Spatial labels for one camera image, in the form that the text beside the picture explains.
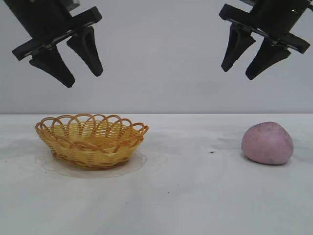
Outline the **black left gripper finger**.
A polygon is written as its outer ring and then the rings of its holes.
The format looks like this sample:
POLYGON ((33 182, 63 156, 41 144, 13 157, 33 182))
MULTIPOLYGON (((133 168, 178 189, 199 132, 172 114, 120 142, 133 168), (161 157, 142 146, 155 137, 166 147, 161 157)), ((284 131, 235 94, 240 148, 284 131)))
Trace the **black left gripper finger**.
POLYGON ((92 26, 86 27, 73 35, 67 41, 67 45, 85 62, 95 76, 100 76, 103 73, 92 26))
POLYGON ((75 83, 75 78, 62 60, 57 47, 43 49, 33 54, 29 63, 50 74, 67 88, 71 88, 75 83))

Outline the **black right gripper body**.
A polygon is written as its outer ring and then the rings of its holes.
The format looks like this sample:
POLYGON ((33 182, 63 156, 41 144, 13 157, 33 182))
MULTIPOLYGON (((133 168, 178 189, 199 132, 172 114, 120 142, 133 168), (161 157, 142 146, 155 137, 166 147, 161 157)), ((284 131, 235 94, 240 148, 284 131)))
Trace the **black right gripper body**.
POLYGON ((248 31, 268 38, 275 44, 284 45, 305 53, 310 44, 290 33, 303 13, 312 7, 311 0, 246 0, 253 7, 250 12, 225 4, 219 16, 248 31))

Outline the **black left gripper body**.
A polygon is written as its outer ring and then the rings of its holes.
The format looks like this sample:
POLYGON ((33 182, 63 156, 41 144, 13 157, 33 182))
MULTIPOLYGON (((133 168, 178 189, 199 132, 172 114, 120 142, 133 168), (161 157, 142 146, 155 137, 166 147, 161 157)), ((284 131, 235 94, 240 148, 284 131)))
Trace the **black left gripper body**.
POLYGON ((32 38, 12 50, 18 60, 102 19, 97 7, 72 16, 61 0, 6 0, 5 4, 32 38))

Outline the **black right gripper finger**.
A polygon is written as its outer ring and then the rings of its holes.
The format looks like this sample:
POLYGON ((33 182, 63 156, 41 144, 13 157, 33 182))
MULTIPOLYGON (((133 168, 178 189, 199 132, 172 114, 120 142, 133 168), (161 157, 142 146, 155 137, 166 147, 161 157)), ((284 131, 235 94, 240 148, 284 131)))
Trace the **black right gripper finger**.
POLYGON ((275 46, 265 38, 250 65, 246 70, 246 76, 253 80, 270 66, 287 59, 291 52, 284 46, 275 46))
POLYGON ((256 42, 251 33, 251 30, 239 24, 231 24, 228 45, 221 65, 223 71, 229 71, 240 56, 256 42))

